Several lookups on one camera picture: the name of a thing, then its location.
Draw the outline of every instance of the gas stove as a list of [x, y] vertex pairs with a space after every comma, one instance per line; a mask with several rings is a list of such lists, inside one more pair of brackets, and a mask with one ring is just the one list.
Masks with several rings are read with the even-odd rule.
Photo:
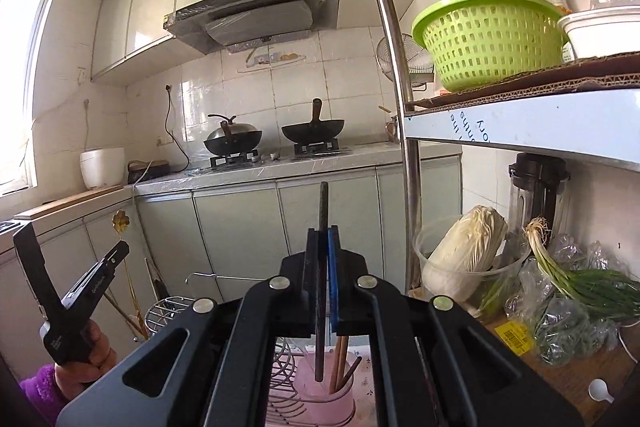
[[262, 158], [257, 149], [249, 152], [232, 154], [229, 156], [212, 156], [210, 158], [211, 170], [232, 171], [236, 169], [250, 169], [262, 163]]
[[311, 143], [308, 145], [300, 145], [296, 143], [293, 146], [294, 150], [294, 158], [295, 159], [305, 159], [305, 158], [316, 158], [318, 156], [333, 156], [336, 154], [345, 154], [350, 153], [349, 149], [340, 148], [337, 139], [332, 139], [327, 142], [321, 143]]

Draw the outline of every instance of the yellow label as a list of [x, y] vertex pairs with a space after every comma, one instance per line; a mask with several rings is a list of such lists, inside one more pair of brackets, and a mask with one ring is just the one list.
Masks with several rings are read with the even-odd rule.
[[518, 356], [524, 355], [533, 347], [533, 341], [527, 333], [527, 328], [516, 322], [506, 322], [495, 328], [495, 332]]

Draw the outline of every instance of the fuzzy purple clothing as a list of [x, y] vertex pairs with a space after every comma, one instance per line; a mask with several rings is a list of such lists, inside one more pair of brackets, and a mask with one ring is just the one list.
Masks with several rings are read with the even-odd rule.
[[20, 387], [44, 419], [55, 425], [60, 411], [69, 402], [58, 389], [53, 365], [41, 367], [35, 377], [20, 382]]

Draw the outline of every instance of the green plastic basket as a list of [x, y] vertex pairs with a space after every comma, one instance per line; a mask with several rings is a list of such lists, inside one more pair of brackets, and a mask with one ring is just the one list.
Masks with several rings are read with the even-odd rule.
[[561, 16], [545, 0], [443, 0], [415, 18], [412, 33], [457, 92], [561, 64]]

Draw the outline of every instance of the window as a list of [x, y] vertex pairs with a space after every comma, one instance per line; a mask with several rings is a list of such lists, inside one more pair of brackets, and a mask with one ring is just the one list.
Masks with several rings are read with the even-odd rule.
[[0, 0], [0, 194], [28, 187], [31, 67], [45, 0]]

